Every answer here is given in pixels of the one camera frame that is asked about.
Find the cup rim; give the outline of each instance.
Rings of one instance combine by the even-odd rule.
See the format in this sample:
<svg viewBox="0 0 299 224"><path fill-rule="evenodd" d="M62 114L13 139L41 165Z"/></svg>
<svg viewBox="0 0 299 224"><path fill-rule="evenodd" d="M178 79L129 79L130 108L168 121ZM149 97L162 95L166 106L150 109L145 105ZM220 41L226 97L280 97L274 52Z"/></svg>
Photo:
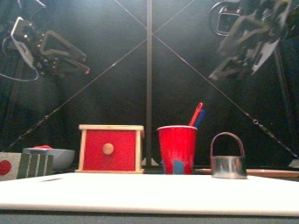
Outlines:
<svg viewBox="0 0 299 224"><path fill-rule="evenodd" d="M168 126L162 126L162 127L157 128L156 130L169 129L169 128L188 128L188 129L197 130L197 128L194 128L189 125L168 125Z"/></svg>

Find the red box face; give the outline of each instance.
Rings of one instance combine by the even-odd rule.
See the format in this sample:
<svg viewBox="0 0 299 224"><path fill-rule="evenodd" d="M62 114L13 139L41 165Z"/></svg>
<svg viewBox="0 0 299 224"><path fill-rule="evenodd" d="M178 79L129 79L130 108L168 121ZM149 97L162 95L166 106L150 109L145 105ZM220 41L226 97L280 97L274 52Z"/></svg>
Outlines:
<svg viewBox="0 0 299 224"><path fill-rule="evenodd" d="M102 151L105 144L113 152ZM136 132L133 130L86 130L84 165L85 171L133 171L136 169Z"/></svg>

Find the bucket handle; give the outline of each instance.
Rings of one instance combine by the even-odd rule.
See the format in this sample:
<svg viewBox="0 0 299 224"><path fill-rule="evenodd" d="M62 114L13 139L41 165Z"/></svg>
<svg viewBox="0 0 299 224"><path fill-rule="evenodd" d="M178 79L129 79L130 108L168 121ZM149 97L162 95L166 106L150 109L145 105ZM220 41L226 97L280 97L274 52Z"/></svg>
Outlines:
<svg viewBox="0 0 299 224"><path fill-rule="evenodd" d="M242 143L241 143L238 137L234 134L229 133L229 132L221 132L212 138L212 141L210 141L210 144L209 144L209 156L212 157L212 145L213 145L213 142L214 142L216 138L218 136L225 136L225 135L233 137L237 140L237 146L238 146L238 149L240 149L240 156L241 157L245 156Z"/></svg>

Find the red stick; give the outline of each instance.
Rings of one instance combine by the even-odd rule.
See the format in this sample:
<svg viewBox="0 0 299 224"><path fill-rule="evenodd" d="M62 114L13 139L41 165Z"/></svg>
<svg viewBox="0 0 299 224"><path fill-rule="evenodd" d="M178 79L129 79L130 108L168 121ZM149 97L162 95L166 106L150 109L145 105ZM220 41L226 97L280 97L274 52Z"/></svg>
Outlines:
<svg viewBox="0 0 299 224"><path fill-rule="evenodd" d="M202 106L202 103L200 102L197 108L194 109L194 112L193 112L193 115L192 115L192 118L190 118L190 122L189 122L189 126L193 126L193 123L196 121L196 118L201 112L201 106Z"/></svg>

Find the table surface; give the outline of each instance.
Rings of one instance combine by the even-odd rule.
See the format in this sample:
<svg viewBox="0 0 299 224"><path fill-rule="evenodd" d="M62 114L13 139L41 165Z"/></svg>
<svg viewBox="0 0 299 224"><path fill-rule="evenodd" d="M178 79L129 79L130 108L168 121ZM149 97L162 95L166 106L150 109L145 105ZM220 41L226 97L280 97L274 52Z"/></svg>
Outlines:
<svg viewBox="0 0 299 224"><path fill-rule="evenodd" d="M65 173L0 189L3 210L299 217L299 182L253 176Z"/></svg>

